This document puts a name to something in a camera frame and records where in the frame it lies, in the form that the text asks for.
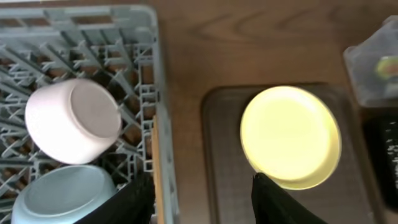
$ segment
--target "brown countertop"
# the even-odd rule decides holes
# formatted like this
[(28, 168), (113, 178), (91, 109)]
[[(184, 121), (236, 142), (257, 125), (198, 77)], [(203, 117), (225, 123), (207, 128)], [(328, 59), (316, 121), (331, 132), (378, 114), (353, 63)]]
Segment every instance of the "brown countertop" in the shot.
[(159, 14), (183, 224), (210, 221), (200, 120), (209, 90), (325, 82), (350, 91), (344, 49), (398, 14), (394, 0), (80, 0), (0, 7), (111, 3), (148, 3)]

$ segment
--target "bowl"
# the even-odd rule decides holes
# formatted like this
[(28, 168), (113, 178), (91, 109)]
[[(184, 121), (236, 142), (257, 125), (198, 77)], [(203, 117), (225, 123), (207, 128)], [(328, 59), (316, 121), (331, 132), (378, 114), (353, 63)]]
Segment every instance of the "bowl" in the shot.
[(102, 168), (82, 165), (53, 170), (29, 184), (12, 208), (12, 224), (69, 224), (116, 193)]
[(38, 147), (66, 164), (86, 164), (119, 137), (121, 114), (112, 95), (82, 78), (39, 88), (25, 109), (27, 130)]
[(326, 181), (341, 154), (332, 112), (315, 95), (293, 86), (266, 89), (250, 101), (241, 120), (241, 144), (257, 172), (289, 190)]

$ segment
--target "plastic box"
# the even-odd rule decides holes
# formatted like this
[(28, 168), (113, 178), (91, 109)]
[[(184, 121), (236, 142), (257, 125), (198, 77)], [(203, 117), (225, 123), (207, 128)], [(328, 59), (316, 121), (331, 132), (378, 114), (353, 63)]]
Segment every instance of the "plastic box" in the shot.
[(118, 187), (138, 172), (153, 171), (156, 114), (164, 223), (176, 223), (172, 130), (155, 11), (140, 5), (1, 9), (0, 25), (0, 223), (10, 222), (14, 200), (27, 184), (64, 166), (30, 140), (24, 107), (35, 89), (68, 78), (90, 78), (119, 103), (122, 135), (94, 161)]
[(382, 60), (398, 68), (398, 20), (391, 16), (369, 39), (344, 52), (349, 77), (361, 106), (398, 106), (398, 73), (380, 72)]

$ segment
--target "yellow plate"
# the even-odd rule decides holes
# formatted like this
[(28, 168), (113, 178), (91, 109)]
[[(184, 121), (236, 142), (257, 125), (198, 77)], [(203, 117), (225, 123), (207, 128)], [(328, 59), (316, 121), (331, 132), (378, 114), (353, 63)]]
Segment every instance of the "yellow plate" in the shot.
[(313, 94), (292, 86), (270, 88), (253, 98), (243, 113), (241, 142), (257, 172), (290, 190), (325, 181), (341, 154), (331, 111)]

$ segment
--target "dish rack grid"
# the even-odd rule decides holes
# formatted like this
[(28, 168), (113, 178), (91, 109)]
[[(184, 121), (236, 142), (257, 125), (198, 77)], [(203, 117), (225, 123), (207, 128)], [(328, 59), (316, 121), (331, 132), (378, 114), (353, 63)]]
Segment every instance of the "dish rack grid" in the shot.
[(31, 140), (24, 108), (36, 89), (88, 78), (119, 104), (123, 129), (93, 164), (120, 189), (153, 172), (151, 130), (157, 116), (165, 223), (178, 218), (171, 120), (157, 18), (147, 6), (97, 6), (0, 11), (0, 223), (9, 223), (18, 193), (65, 166)]

